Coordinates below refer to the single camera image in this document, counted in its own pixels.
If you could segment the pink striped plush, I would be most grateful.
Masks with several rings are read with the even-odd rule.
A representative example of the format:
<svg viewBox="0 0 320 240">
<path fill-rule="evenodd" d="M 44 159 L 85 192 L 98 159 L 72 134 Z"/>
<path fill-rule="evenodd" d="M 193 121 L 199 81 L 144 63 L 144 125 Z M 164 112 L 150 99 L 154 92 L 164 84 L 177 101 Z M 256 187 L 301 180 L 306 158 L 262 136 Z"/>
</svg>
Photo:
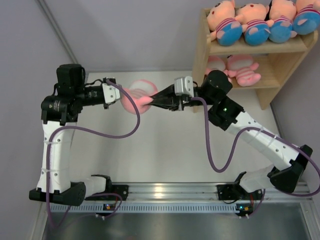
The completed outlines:
<svg viewBox="0 0 320 240">
<path fill-rule="evenodd" d="M 153 101 L 151 96 L 158 93 L 156 85 L 146 79 L 138 79 L 123 90 L 132 98 L 140 114 L 150 109 L 149 103 Z"/>
<path fill-rule="evenodd" d="M 241 87 L 249 87 L 260 81 L 261 75 L 255 71 L 259 64 L 249 54 L 229 55 L 226 60 L 227 74 L 235 78 Z"/>
<path fill-rule="evenodd" d="M 205 75 L 208 75 L 213 70 L 219 70 L 226 75 L 228 74 L 228 70 L 225 62 L 218 56 L 211 55 L 208 57 L 207 66 L 205 69 Z"/>
</svg>

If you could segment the boy doll shelved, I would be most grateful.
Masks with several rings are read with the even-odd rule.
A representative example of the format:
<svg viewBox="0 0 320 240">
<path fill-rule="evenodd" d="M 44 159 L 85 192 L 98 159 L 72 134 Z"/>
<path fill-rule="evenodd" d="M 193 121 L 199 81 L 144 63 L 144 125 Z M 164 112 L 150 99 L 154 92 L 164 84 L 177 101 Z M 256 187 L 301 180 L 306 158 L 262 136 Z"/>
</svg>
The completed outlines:
<svg viewBox="0 0 320 240">
<path fill-rule="evenodd" d="M 236 16 L 240 19 L 244 40 L 250 46 L 258 46 L 268 40 L 274 24 L 274 20 L 266 20 L 269 9 L 268 5 L 261 3 L 248 3 L 237 9 Z"/>
<path fill-rule="evenodd" d="M 211 41 L 217 40 L 221 46 L 231 46 L 242 35 L 242 14 L 236 15 L 234 0 L 222 0 L 216 4 L 206 17 Z"/>
</svg>

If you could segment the boy doll back corner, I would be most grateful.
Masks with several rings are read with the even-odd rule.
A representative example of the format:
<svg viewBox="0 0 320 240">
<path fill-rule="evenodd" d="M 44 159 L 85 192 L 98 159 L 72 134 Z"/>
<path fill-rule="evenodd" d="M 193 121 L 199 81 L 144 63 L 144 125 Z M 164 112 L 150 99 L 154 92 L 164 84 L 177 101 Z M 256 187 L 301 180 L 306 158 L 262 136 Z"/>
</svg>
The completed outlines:
<svg viewBox="0 0 320 240">
<path fill-rule="evenodd" d="M 267 20 L 273 20 L 269 28 L 269 39 L 274 43 L 285 43 L 297 36 L 293 30 L 293 19 L 296 16 L 296 5 L 292 0 L 271 0 Z"/>
</svg>

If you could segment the boy doll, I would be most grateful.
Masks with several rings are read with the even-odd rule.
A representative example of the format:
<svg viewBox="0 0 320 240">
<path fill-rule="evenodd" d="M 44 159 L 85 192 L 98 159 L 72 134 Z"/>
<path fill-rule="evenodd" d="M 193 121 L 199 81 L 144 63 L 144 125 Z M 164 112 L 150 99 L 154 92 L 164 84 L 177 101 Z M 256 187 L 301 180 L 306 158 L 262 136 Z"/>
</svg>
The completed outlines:
<svg viewBox="0 0 320 240">
<path fill-rule="evenodd" d="M 297 0 L 297 13 L 293 19 L 293 30 L 298 35 L 308 35 L 320 25 L 320 0 Z"/>
</svg>

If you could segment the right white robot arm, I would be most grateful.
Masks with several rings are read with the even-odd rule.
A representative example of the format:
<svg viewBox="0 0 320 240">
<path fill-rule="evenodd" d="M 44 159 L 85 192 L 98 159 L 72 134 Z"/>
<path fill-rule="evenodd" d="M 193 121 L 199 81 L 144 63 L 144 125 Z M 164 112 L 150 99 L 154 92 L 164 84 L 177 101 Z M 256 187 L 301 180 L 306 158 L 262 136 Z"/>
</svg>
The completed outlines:
<svg viewBox="0 0 320 240">
<path fill-rule="evenodd" d="M 198 86 L 190 76 L 175 79 L 174 83 L 151 96 L 150 105 L 170 111 L 185 107 L 203 106 L 205 144 L 209 163 L 217 173 L 223 173 L 231 163 L 238 139 L 252 146 L 272 164 L 253 172 L 244 171 L 232 183 L 218 186 L 219 200 L 244 200 L 251 193 L 275 188 L 295 196 L 298 181 L 310 163 L 313 150 L 286 142 L 254 120 L 244 108 L 227 94 L 233 85 L 220 70 L 212 70 Z M 213 161 L 209 124 L 235 136 L 224 167 L 218 169 Z"/>
</svg>

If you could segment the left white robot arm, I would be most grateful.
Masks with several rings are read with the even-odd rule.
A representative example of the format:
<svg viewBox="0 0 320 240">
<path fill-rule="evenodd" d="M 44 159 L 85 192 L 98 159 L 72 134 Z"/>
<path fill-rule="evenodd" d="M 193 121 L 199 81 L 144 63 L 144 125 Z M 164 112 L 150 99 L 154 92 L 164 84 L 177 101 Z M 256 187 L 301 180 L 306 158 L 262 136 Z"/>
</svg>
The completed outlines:
<svg viewBox="0 0 320 240">
<path fill-rule="evenodd" d="M 63 64 L 56 70 L 54 92 L 41 103 L 43 160 L 36 188 L 29 199 L 67 206 L 80 206 L 95 194 L 102 200 L 113 194 L 109 176 L 94 174 L 73 182 L 70 179 L 70 151 L 78 116 L 86 106 L 103 105 L 104 109 L 121 98 L 120 91 L 101 81 L 94 86 L 85 82 L 86 72 L 80 64 Z"/>
</svg>

